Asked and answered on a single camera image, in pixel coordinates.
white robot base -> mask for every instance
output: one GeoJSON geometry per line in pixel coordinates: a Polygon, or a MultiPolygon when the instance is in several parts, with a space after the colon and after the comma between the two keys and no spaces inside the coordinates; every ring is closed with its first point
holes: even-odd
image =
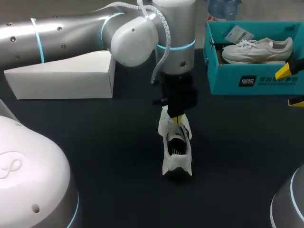
{"type": "Polygon", "coordinates": [[[0,228],[81,228],[80,198],[63,151],[11,118],[0,116],[0,126],[0,228]]]}

white sneaker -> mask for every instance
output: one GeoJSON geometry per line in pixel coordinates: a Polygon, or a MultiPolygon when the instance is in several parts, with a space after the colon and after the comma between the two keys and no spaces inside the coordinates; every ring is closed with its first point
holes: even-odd
{"type": "Polygon", "coordinates": [[[265,38],[259,41],[242,40],[239,44],[223,48],[222,57],[232,64],[274,63],[286,61],[293,52],[293,39],[274,41],[265,38]]]}
{"type": "Polygon", "coordinates": [[[164,159],[162,174],[168,171],[183,169],[192,176],[191,169],[191,145],[192,133],[189,121],[184,114],[179,124],[176,124],[167,113],[168,107],[162,108],[158,125],[158,133],[163,137],[164,159]]]}

shoe box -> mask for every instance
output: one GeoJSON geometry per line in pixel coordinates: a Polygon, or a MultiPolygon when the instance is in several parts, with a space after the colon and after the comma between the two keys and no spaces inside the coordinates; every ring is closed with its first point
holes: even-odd
{"type": "Polygon", "coordinates": [[[254,40],[293,39],[293,57],[304,58],[304,23],[294,21],[210,21],[206,26],[204,60],[211,93],[214,95],[303,95],[304,71],[276,80],[285,63],[226,64],[221,50],[232,43],[226,36],[239,26],[254,40]]]}

black table surface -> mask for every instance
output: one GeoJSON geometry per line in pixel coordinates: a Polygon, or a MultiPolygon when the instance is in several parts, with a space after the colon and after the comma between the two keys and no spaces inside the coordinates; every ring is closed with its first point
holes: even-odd
{"type": "Polygon", "coordinates": [[[154,56],[136,68],[117,64],[113,99],[18,101],[0,75],[9,109],[65,152],[85,228],[271,227],[272,197],[304,163],[304,109],[286,96],[213,96],[202,50],[195,58],[193,179],[182,183],[162,177],[154,56]]]}

white cardboard box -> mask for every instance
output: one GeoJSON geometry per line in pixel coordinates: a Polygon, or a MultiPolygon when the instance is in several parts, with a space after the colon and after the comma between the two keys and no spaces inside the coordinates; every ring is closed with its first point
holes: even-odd
{"type": "Polygon", "coordinates": [[[60,61],[4,71],[20,99],[112,98],[115,60],[97,51],[60,61]]]}

